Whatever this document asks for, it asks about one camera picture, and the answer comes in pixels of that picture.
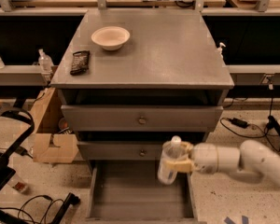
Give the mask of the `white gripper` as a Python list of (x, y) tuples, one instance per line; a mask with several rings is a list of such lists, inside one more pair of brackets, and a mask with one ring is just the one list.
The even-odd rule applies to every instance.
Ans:
[(184, 155), (191, 153), (191, 160), (165, 161), (164, 166), (174, 172), (191, 173), (194, 166), (194, 170), (201, 174), (227, 174), (235, 172), (239, 167), (240, 150), (237, 147), (221, 147), (207, 143), (194, 146), (186, 141), (182, 141), (180, 147)]

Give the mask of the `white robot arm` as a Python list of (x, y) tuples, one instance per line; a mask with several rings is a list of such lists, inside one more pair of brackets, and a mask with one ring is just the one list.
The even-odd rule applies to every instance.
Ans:
[(222, 173), (245, 183), (259, 183), (269, 178), (280, 188), (280, 156), (255, 140), (239, 147), (210, 143), (193, 145), (174, 136), (162, 146), (158, 179), (171, 185), (178, 173), (204, 175)]

